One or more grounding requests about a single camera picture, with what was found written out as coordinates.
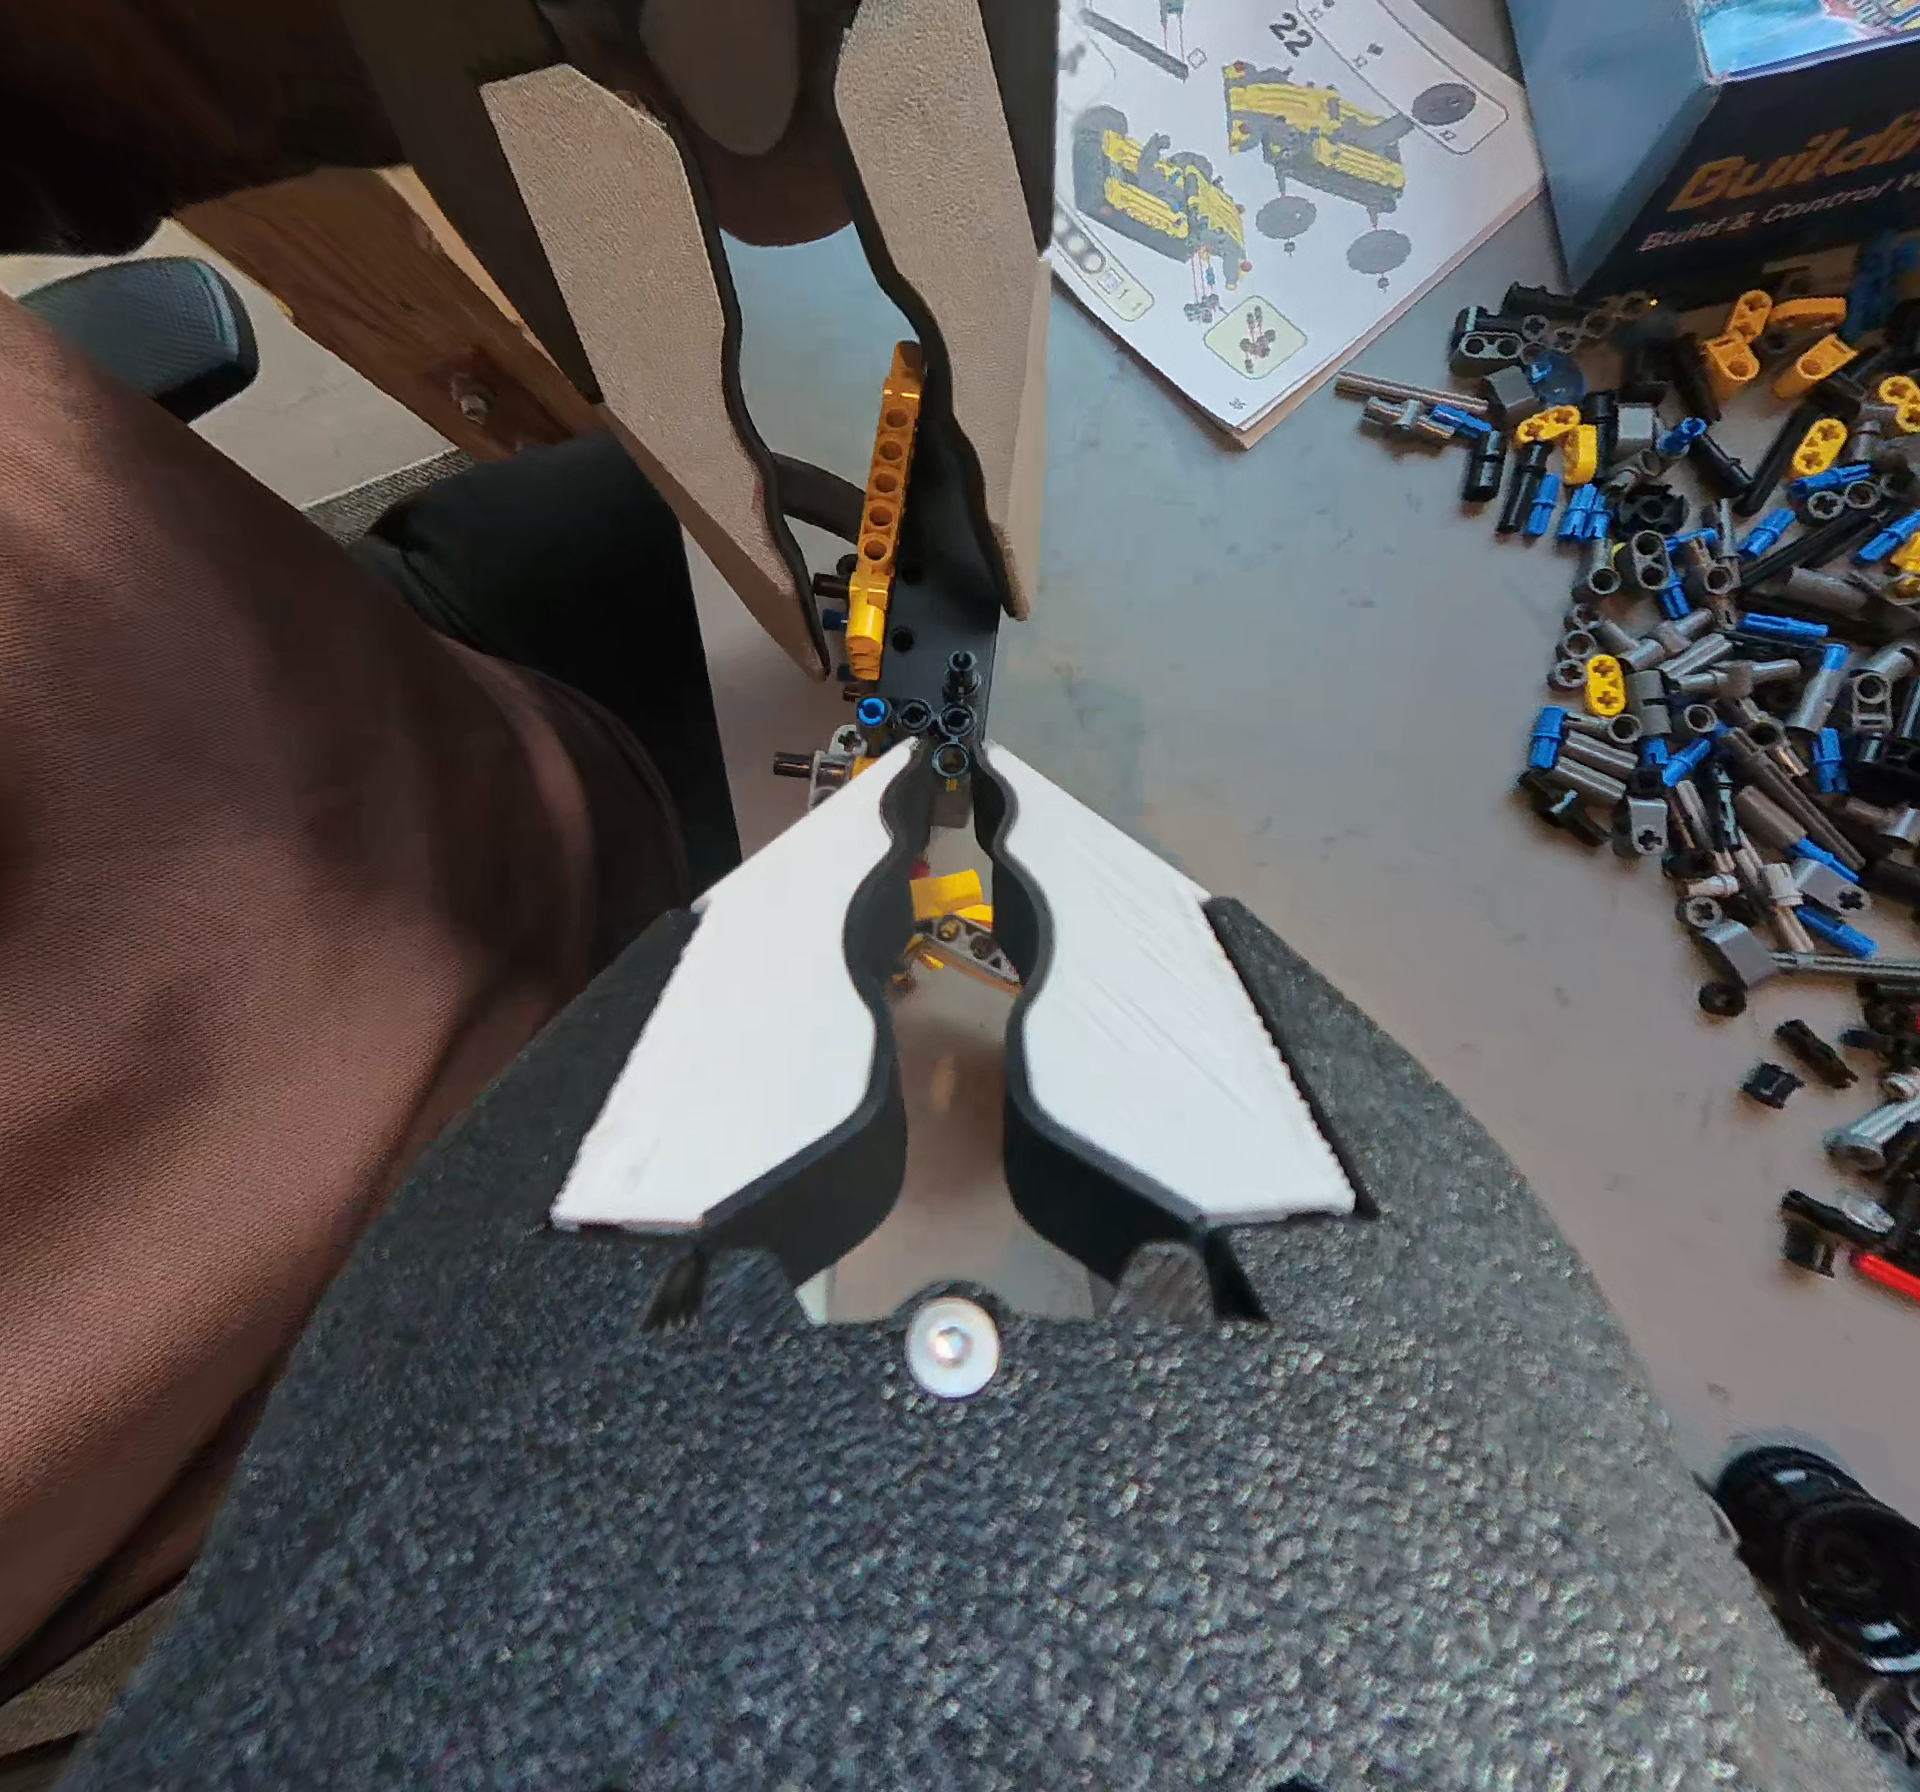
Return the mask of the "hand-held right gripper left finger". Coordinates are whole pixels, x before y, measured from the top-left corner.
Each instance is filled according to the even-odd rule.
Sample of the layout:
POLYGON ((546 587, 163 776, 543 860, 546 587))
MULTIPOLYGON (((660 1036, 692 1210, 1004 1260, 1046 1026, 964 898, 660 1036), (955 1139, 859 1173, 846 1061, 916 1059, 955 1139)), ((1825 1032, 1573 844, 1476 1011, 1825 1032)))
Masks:
POLYGON ((802 1285, 882 1224, 906 1160, 887 990, 927 833, 928 758, 900 746, 700 901, 556 1229, 768 1252, 802 1285))

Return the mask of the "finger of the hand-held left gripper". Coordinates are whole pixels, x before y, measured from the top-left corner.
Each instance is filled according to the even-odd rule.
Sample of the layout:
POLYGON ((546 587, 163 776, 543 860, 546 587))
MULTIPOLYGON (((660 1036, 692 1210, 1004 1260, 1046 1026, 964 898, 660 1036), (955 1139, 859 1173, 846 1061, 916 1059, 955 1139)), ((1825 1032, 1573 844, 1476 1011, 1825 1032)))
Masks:
POLYGON ((757 626, 824 679, 802 556, 739 393, 732 284, 672 128, 572 67, 479 96, 603 419, 757 626))
POLYGON ((831 104, 891 269, 940 333, 989 560, 1031 608, 1053 272, 1034 242, 978 0, 861 0, 831 104))

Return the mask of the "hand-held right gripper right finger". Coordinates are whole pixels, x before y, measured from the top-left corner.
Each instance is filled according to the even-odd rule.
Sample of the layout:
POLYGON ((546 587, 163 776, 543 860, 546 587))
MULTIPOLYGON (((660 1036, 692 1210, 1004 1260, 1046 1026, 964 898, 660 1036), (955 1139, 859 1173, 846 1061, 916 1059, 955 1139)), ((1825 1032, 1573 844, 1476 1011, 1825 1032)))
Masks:
POLYGON ((1027 1224, 1108 1285, 1176 1246, 1211 1288, 1239 1288, 1231 1229, 1353 1217, 1357 1184, 1210 893, 998 748, 974 774, 974 825, 1019 982, 1004 1170, 1027 1224))

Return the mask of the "yellow black brick vehicle model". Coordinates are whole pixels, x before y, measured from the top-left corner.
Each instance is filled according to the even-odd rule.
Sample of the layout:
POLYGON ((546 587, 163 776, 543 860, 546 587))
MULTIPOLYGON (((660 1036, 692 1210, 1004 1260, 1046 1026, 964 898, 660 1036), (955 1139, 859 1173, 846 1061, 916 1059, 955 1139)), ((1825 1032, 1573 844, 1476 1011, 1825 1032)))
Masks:
MULTIPOLYGON (((838 682, 853 717, 831 731, 822 749, 774 758, 778 776, 802 782, 806 811, 825 806, 865 773, 851 773, 856 749, 854 709, 861 699, 931 699, 947 652, 961 649, 982 656, 991 691, 995 608, 964 585, 928 582, 925 550, 911 532, 908 489, 919 483, 921 472, 934 472, 933 462, 919 462, 923 413, 925 356, 921 345, 900 342, 882 385, 851 551, 831 572, 811 582, 827 645, 843 649, 838 682)), ((933 781, 931 820, 938 827, 969 827, 972 782, 958 799, 944 799, 933 781)))

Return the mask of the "black connector with blue pin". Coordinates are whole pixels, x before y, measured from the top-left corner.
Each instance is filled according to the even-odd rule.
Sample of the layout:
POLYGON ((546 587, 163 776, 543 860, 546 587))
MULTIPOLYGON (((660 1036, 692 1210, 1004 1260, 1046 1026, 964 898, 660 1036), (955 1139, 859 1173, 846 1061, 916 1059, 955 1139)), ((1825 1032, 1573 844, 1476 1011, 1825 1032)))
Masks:
POLYGON ((931 699, 865 696, 854 709, 856 749, 851 773, 871 769, 890 749, 927 749, 934 794, 958 799, 972 782, 974 749, 986 705, 986 664, 978 652, 947 652, 931 699))

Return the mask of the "grey desk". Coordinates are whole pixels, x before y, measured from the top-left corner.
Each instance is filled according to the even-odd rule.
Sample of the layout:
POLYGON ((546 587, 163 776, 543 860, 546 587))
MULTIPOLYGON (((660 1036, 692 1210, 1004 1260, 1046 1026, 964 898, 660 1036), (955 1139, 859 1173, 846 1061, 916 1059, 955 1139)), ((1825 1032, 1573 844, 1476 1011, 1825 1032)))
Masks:
POLYGON ((1664 885, 1514 799, 1571 572, 1376 451, 1329 388, 1251 451, 1053 291, 1043 582, 991 724, 1253 908, 1471 1109, 1596 1276, 1690 1468, 1820 1451, 1916 1518, 1916 1305, 1779 1256, 1868 1083, 1748 1104, 1849 988, 1696 1008, 1664 885))

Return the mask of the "wooden board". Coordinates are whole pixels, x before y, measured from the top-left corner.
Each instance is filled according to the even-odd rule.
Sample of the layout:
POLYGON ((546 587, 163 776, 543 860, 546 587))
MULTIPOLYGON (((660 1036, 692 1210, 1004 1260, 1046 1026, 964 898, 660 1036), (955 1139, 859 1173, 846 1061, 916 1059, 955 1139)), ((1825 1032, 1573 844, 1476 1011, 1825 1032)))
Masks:
POLYGON ((476 461, 601 430, 408 168, 326 168, 182 207, 175 221, 476 461))

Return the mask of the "open instruction booklet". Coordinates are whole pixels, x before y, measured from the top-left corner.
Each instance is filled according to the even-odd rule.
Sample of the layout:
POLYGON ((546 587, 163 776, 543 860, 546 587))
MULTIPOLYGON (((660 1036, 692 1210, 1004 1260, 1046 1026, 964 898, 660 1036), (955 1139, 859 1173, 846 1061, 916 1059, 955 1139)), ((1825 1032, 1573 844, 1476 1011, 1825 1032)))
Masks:
POLYGON ((1543 187, 1414 0, 1059 0, 1062 291, 1251 446, 1543 187))

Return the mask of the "person's brown sweater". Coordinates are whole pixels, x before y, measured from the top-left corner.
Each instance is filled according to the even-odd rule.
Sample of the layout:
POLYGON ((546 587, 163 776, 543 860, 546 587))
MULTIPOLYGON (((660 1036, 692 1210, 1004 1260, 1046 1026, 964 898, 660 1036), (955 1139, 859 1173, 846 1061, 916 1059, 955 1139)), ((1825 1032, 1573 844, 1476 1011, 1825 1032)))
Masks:
POLYGON ((693 894, 574 684, 4 300, 1 1642, 179 1584, 412 1159, 693 894))

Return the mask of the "pile of black red pins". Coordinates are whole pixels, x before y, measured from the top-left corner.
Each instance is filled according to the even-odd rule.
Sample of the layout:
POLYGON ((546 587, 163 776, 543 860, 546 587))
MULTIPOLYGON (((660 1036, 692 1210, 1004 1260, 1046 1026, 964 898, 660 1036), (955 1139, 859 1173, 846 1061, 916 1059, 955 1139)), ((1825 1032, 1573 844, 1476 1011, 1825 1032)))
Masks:
POLYGON ((1812 1278, 1847 1273, 1874 1291, 1917 1300, 1917 1015, 1890 996, 1868 997, 1835 1039, 1793 1019, 1775 1026, 1775 1053, 1741 1080, 1741 1096, 1781 1112, 1807 1088, 1846 1092, 1871 1080, 1873 1100, 1820 1139, 1834 1188, 1789 1188, 1775 1207, 1781 1261, 1812 1278))

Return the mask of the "blue cardboard kit box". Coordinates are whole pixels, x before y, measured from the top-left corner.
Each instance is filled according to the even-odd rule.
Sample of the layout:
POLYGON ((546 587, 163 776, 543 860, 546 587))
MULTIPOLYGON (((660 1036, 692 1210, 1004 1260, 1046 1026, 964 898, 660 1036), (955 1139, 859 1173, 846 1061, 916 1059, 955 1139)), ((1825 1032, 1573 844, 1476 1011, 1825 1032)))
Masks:
POLYGON ((1917 0, 1505 0, 1573 290, 1913 234, 1917 0))

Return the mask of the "pile of blue grey brick parts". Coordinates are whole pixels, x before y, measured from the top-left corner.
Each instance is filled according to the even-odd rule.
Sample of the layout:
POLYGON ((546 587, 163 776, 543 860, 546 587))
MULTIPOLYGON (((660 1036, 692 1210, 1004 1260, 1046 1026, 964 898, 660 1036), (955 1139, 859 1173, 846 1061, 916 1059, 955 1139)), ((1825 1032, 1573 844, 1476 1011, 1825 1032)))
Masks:
POLYGON ((1916 236, 1764 269, 1695 321, 1650 291, 1510 287, 1446 383, 1341 370, 1361 428, 1464 458, 1462 512, 1571 560, 1515 796, 1658 869, 1701 1008, 1853 984, 1916 1059, 1916 236))

